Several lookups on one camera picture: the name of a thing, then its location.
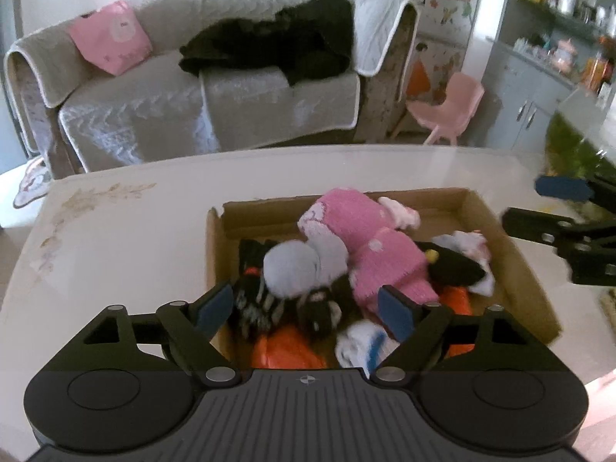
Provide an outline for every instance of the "shelf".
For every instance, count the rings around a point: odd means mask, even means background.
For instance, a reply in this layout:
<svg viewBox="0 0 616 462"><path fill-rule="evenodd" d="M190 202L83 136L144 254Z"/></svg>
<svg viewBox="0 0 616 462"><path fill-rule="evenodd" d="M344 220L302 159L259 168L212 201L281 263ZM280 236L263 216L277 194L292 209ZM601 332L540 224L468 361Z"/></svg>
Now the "shelf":
<svg viewBox="0 0 616 462"><path fill-rule="evenodd" d="M580 21L580 19L563 15L555 8L550 8L543 3L535 3L531 2L530 0L520 1L525 2L536 12L540 12L546 16L552 17L554 19L555 26L559 29L566 30L574 36L586 40L589 43L596 43L597 39L599 39L599 37L603 33L602 30L594 24L584 24L584 22Z"/></svg>

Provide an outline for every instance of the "white table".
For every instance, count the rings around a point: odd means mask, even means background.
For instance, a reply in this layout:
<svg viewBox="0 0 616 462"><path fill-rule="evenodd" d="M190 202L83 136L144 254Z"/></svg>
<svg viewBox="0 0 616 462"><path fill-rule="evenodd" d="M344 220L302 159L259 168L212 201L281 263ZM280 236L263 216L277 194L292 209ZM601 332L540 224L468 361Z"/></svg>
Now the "white table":
<svg viewBox="0 0 616 462"><path fill-rule="evenodd" d="M148 312L204 292L209 208L322 194L335 186L459 186L478 191L497 214L509 206L570 214L557 200L535 193L540 164L534 161L532 168L507 153L456 147L292 147L191 157L54 183L0 312L0 447L22 459L38 448L22 407L25 388L105 306L121 303L131 313ZM116 184L153 186L140 198L108 191L85 200L77 213L66 205L78 190L107 191ZM60 219L54 233L53 222ZM553 351L584 382L615 369L616 347L597 303L600 289L568 283L565 262L550 248L517 243L563 326Z"/></svg>

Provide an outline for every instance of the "pink fabric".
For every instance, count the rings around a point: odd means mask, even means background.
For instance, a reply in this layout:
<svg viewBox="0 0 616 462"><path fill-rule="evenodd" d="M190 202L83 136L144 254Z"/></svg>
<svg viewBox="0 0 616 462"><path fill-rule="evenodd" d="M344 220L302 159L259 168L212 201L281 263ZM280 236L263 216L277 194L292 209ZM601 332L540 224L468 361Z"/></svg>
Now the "pink fabric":
<svg viewBox="0 0 616 462"><path fill-rule="evenodd" d="M152 53L148 35L124 0L75 19L69 34L86 61L115 76Z"/></svg>
<svg viewBox="0 0 616 462"><path fill-rule="evenodd" d="M484 88L475 79L461 72L454 73L447 85L447 98L440 106L425 102L407 102L408 112L421 126L438 130L440 137L459 137L475 116Z"/></svg>
<svg viewBox="0 0 616 462"><path fill-rule="evenodd" d="M383 285L392 285L417 304L437 301L438 295L427 282L427 260L406 234L382 229L356 251L349 274L355 302L377 311L377 294Z"/></svg>
<svg viewBox="0 0 616 462"><path fill-rule="evenodd" d="M427 282L427 260L384 207L356 189L333 189L300 218L308 237L335 234L349 251L353 296L366 310L377 310L381 286L393 285L418 304L437 301Z"/></svg>
<svg viewBox="0 0 616 462"><path fill-rule="evenodd" d="M367 244L379 229L395 229L389 211L356 189L332 189L300 218L300 230L310 238L311 221L326 225L346 245L349 255Z"/></svg>

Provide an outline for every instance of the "pink plush toy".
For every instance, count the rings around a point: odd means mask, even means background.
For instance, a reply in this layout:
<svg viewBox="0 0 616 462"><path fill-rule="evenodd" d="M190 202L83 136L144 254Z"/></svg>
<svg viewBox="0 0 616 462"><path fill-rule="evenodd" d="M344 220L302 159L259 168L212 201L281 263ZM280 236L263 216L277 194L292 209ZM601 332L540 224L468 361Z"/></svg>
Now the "pink plush toy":
<svg viewBox="0 0 616 462"><path fill-rule="evenodd" d="M349 251L349 279L357 304L377 311L381 286L392 285L418 304L438 301L427 281L427 260L412 239L396 229L420 226L417 211L380 198L378 203L355 189L333 189L300 218L310 239L340 238Z"/></svg>

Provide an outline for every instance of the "metal screw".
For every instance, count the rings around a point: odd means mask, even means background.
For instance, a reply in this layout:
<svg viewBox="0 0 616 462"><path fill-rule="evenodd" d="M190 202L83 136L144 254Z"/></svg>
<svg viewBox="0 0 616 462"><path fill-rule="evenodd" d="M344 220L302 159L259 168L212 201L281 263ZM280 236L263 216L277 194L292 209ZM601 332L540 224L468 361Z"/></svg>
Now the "metal screw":
<svg viewBox="0 0 616 462"><path fill-rule="evenodd" d="M214 367L209 369L205 376L212 382L229 382L235 379L235 370L229 367Z"/></svg>
<svg viewBox="0 0 616 462"><path fill-rule="evenodd" d="M407 376L406 372L398 367L379 368L375 375L383 382L400 382Z"/></svg>

